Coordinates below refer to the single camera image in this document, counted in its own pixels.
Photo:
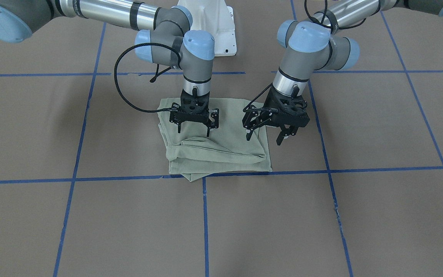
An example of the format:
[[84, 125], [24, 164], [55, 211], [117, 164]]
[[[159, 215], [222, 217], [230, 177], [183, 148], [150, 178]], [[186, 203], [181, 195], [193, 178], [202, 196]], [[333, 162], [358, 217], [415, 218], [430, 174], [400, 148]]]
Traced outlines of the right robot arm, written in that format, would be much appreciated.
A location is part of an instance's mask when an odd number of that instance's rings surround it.
[[[184, 6], [158, 7], [141, 0], [0, 0], [0, 40], [21, 43], [56, 18], [90, 19], [137, 32], [132, 46], [117, 58], [114, 82], [122, 100], [144, 113], [168, 112], [178, 132], [183, 123], [219, 128], [219, 110], [209, 107], [216, 42], [211, 33], [192, 28], [192, 13]], [[142, 61], [180, 70], [179, 102], [165, 108], [143, 109], [130, 102], [118, 84], [118, 66], [130, 52]]]

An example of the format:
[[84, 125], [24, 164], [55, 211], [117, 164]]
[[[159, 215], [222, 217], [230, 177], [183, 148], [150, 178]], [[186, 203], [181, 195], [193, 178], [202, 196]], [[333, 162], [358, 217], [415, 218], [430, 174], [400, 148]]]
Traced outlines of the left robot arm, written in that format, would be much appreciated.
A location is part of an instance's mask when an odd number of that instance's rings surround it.
[[319, 70], [347, 70], [360, 54], [358, 43], [337, 35], [341, 30], [360, 26], [380, 11], [406, 8], [443, 17], [443, 0], [345, 0], [325, 5], [306, 20], [287, 20], [278, 28], [277, 41], [285, 48], [274, 80], [265, 89], [268, 95], [263, 107], [252, 103], [244, 108], [242, 124], [246, 140], [257, 128], [281, 129], [276, 143], [280, 145], [299, 128], [309, 123], [307, 103], [302, 97], [311, 74]]

